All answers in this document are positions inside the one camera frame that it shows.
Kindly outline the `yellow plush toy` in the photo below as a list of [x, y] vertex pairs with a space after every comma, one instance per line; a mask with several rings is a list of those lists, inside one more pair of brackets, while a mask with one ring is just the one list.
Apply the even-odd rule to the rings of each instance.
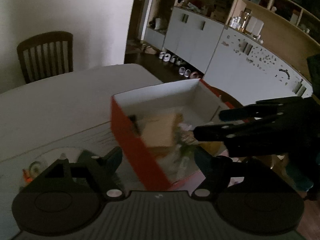
[[202, 142], [200, 146], [214, 157], [220, 155], [225, 150], [224, 144], [220, 141]]

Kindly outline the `tan tissue pack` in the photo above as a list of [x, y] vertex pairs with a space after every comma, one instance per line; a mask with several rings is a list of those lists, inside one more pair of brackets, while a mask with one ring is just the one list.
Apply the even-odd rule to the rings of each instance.
[[145, 116], [139, 121], [140, 138], [155, 158], [164, 158], [174, 149], [175, 133], [182, 121], [182, 113], [177, 112]]

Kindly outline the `black snack packet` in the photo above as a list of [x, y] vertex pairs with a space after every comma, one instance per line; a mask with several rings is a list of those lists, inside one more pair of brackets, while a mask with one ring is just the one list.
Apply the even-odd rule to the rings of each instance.
[[132, 127], [133, 133], [135, 133], [135, 135], [137, 135], [137, 136], [140, 136], [140, 130], [139, 130], [139, 126], [137, 123], [137, 116], [136, 115], [129, 115], [128, 119], [131, 122], [131, 127]]

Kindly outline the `red white cardboard box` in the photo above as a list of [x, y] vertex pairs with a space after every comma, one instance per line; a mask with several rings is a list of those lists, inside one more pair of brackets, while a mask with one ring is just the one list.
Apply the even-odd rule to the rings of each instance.
[[191, 176], [178, 169], [179, 138], [189, 129], [220, 124], [221, 110], [239, 107], [227, 93], [201, 79], [148, 86], [111, 97], [111, 131], [144, 189], [163, 191]]

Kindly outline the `wooden open shelf unit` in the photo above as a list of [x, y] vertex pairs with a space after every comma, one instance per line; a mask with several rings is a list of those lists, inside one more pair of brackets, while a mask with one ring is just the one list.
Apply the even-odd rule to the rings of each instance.
[[176, 0], [175, 6], [227, 24], [245, 9], [264, 23], [265, 48], [278, 55], [308, 80], [307, 58], [319, 54], [319, 8], [294, 0]]

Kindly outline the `dark wooden chair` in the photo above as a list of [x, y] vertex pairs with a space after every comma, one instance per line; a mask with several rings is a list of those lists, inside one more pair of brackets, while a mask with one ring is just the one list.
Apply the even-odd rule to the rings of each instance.
[[28, 38], [17, 46], [25, 83], [73, 71], [73, 35], [51, 31]]

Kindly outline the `grey wall cabinet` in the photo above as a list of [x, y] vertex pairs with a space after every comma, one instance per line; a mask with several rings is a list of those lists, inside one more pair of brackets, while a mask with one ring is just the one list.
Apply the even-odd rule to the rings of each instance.
[[194, 12], [174, 7], [164, 49], [204, 74], [208, 85], [243, 105], [312, 95], [312, 85], [289, 64], [250, 37]]

